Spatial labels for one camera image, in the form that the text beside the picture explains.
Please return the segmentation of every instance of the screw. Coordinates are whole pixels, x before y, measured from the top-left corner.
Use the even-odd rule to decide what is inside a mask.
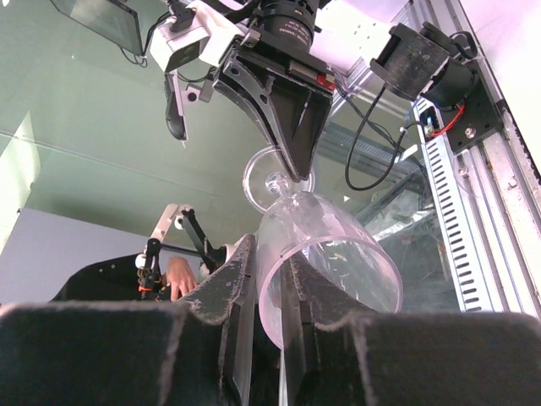
[[[518,182],[516,181],[516,177],[513,176],[512,181],[507,182],[507,190],[513,190],[516,186],[518,186]]]
[[[467,138],[471,139],[475,136],[475,129],[471,128],[471,127],[468,127],[466,129],[466,131],[464,131],[464,134],[466,135]]]

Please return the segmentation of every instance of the black clamp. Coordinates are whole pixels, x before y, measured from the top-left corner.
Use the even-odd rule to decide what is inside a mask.
[[[153,300],[161,289],[159,239],[149,239],[146,244],[145,265],[137,271],[142,300]]]

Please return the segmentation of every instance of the black cable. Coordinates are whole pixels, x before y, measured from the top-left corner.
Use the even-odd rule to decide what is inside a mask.
[[[130,62],[133,65],[139,65],[139,61],[137,59],[135,59],[135,60],[131,59],[129,57],[129,55],[126,53],[126,50],[124,48],[122,48],[122,47],[119,47],[119,48],[120,48],[120,52],[124,55],[124,57],[128,60],[128,62]]]
[[[354,186],[352,184],[350,178],[349,178],[349,167],[351,165],[351,156],[352,156],[353,147],[355,146],[355,144],[353,144],[352,149],[350,151],[350,155],[347,158],[346,171],[345,171],[346,184],[349,187],[349,189],[355,190],[357,192],[362,192],[362,191],[366,191],[366,190],[371,190],[371,189],[375,188],[376,186],[378,186],[379,184],[381,184],[383,181],[385,181],[385,179],[387,178],[387,176],[389,176],[389,173],[391,173],[391,170],[395,165],[396,157],[398,156],[398,147],[402,143],[402,140],[404,139],[404,136],[406,135],[407,131],[414,125],[418,125],[418,126],[424,128],[423,123],[421,123],[419,121],[414,121],[414,122],[411,122],[410,124],[408,124],[406,127],[404,127],[402,129],[402,132],[400,133],[400,136],[398,137],[398,141],[396,142],[396,148],[395,148],[395,151],[392,154],[392,158],[391,158],[391,162],[389,163],[389,166],[387,167],[387,169],[385,170],[383,175],[381,175],[381,177],[378,180],[376,180],[375,182],[373,182],[369,186],[364,186],[364,187],[359,188],[357,186]]]
[[[364,114],[358,109],[358,107],[353,103],[350,96],[347,95],[346,91],[341,87],[339,83],[336,83],[336,90],[338,91],[338,94],[351,106],[353,111],[361,118],[364,119]],[[384,140],[386,140],[393,148],[396,148],[397,143],[392,139],[391,133],[389,133],[389,130],[386,129],[383,125],[379,123],[375,123],[373,121],[368,120],[367,124],[369,127],[375,131],[377,134],[379,134]],[[398,146],[398,151],[400,153],[403,153],[405,151],[405,148],[403,148],[401,145]],[[423,175],[424,180],[426,180],[426,183],[429,184],[429,175],[426,172],[426,168],[423,166],[423,164],[417,159],[415,156],[410,156],[408,159],[410,159],[418,168],[421,174]]]
[[[336,90],[338,91],[338,94],[346,101],[347,104],[353,109],[353,111],[361,118],[364,118],[364,114],[358,109],[358,107],[353,102],[352,98],[347,95],[346,91],[340,86],[340,84],[336,84]],[[368,121],[367,124],[369,127],[375,131],[381,138],[386,140],[389,144],[391,144],[392,147],[396,146],[395,141],[391,137],[391,133],[389,133],[389,130],[386,129],[383,125],[374,123],[373,121]]]
[[[138,65],[141,68],[146,68],[148,66],[149,63],[146,59],[146,53],[149,50],[150,41],[152,40],[152,34],[156,30],[157,26],[161,24],[163,21],[165,21],[167,17],[169,17],[169,15],[170,15],[169,12],[162,14],[160,17],[158,17],[156,22],[150,26],[149,30],[146,33],[145,47],[143,48],[143,52],[141,53],[141,55],[135,55],[134,53],[128,51],[127,49],[120,47],[120,52],[124,55],[124,57],[126,58],[126,60],[128,60],[128,62],[130,62],[133,65]],[[132,53],[132,55],[134,56],[134,59],[131,59],[126,52]]]
[[[346,167],[344,169],[344,177],[346,179],[347,187],[349,189],[351,189],[351,190],[355,190],[355,191],[359,191],[359,192],[360,191],[365,191],[365,190],[371,190],[371,189],[375,188],[377,185],[381,184],[383,181],[385,181],[387,176],[389,176],[389,173],[391,173],[391,170],[392,170],[393,166],[395,165],[396,157],[398,156],[398,153],[400,152],[400,144],[402,143],[402,140],[404,139],[404,136],[406,135],[407,130],[410,127],[412,127],[413,125],[420,125],[423,128],[423,131],[424,131],[423,124],[420,123],[420,122],[417,122],[417,121],[412,122],[412,123],[408,124],[407,126],[405,126],[403,128],[400,136],[398,137],[398,141],[396,142],[395,150],[393,151],[391,162],[389,163],[389,167],[387,167],[387,169],[385,170],[383,175],[378,180],[376,180],[375,182],[373,182],[369,186],[357,187],[357,186],[353,185],[352,182],[351,182],[350,176],[349,176],[349,171],[350,171],[350,167],[352,165],[352,157],[353,157],[353,152],[355,151],[355,145],[357,144],[358,137],[363,132],[364,125],[366,125],[366,123],[369,121],[370,114],[372,114],[372,112],[374,111],[376,105],[378,104],[378,101],[383,96],[384,92],[385,92],[385,86],[382,86],[380,92],[375,97],[374,101],[372,102],[372,105],[370,106],[370,108],[366,112],[366,115],[364,116],[363,121],[361,121],[361,124],[358,126],[357,133],[355,134],[355,138],[353,139],[352,146],[351,146],[351,148],[349,150],[349,153],[347,154]]]
[[[466,42],[470,48],[470,51],[472,53],[469,53],[466,51],[466,48],[462,46],[460,42],[456,40],[458,36],[464,36],[466,38]],[[477,55],[479,55],[479,51],[477,49],[477,44],[475,43],[475,39],[473,38],[473,35],[471,32],[467,31],[458,31],[455,34],[450,36],[451,40],[453,41],[453,45],[456,47],[458,52],[465,58],[465,59],[475,59]]]
[[[239,10],[232,11],[226,14],[226,18],[234,24],[238,24],[244,19],[249,19],[257,7],[260,5],[261,0],[251,0],[244,7]]]
[[[198,79],[189,79],[183,74],[181,74],[180,72],[178,72],[177,75],[180,78],[180,80],[183,80],[184,82],[187,82],[187,83],[201,83],[201,82],[204,82],[206,80],[206,77],[208,76],[208,74],[206,74],[205,76]]]

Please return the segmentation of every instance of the white wall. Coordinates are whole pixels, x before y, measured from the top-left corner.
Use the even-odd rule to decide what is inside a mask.
[[[147,239],[148,236],[23,209],[0,255],[0,303],[48,301],[79,269],[139,253]],[[200,280],[197,256],[163,250],[162,271],[172,256],[187,258]]]

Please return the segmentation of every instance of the black bracket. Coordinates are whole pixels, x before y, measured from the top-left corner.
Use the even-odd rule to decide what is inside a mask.
[[[477,62],[470,62],[471,69],[479,72]],[[449,145],[456,154],[472,145],[486,139],[488,136],[502,129],[503,123],[497,113],[487,85],[478,74],[478,81],[472,92],[464,100],[464,113],[460,119],[447,131]],[[440,111],[445,127],[456,115],[456,111]]]

